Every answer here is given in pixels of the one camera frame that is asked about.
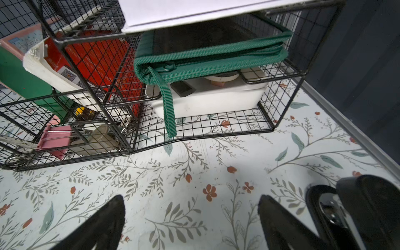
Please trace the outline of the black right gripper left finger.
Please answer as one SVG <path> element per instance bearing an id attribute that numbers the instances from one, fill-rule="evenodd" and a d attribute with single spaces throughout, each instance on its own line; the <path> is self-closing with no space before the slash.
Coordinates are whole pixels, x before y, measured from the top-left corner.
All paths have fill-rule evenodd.
<path id="1" fill-rule="evenodd" d="M 53 250 L 116 250 L 125 224 L 126 209 L 121 195 L 113 197 Z"/>

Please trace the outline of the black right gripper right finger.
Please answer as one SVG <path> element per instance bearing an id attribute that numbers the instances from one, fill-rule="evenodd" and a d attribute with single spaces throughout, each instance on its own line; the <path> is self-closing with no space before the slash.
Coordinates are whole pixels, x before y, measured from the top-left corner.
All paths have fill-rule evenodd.
<path id="1" fill-rule="evenodd" d="M 258 215 L 269 250 L 324 250 L 325 242 L 280 203 L 262 195 Z"/>

